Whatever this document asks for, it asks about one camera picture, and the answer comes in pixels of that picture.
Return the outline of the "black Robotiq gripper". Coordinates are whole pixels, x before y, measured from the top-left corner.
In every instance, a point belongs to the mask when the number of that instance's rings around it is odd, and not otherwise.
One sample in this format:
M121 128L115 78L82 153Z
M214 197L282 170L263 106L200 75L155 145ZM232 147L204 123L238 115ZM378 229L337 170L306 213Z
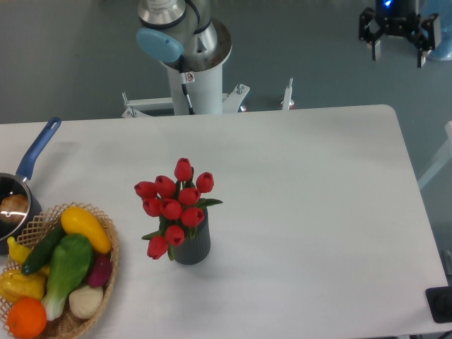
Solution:
M417 67L422 68L427 56L441 44L441 19L438 13L427 17L419 15L423 1L375 1L375 10L365 8L359 15L359 40L371 48L371 57L381 56L382 35L415 37ZM376 31L371 30L375 21Z

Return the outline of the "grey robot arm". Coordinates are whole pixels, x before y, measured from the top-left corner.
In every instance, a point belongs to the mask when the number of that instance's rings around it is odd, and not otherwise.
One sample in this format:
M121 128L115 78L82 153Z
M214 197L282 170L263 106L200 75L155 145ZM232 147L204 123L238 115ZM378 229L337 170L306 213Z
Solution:
M417 65L441 44L438 13L421 16L416 1L376 1L359 15L359 40L379 57L382 35L404 37L417 50ZM140 1L138 46L178 73L207 71L232 50L228 29L211 15L210 1Z

